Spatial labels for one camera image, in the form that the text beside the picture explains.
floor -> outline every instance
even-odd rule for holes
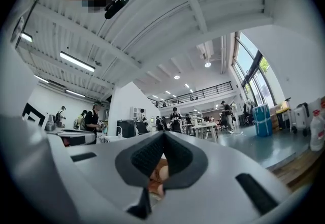
[[[278,131],[269,137],[258,137],[255,126],[238,127],[233,134],[218,131],[218,143],[237,149],[263,167],[273,171],[291,162],[308,149],[310,137],[301,133]]]

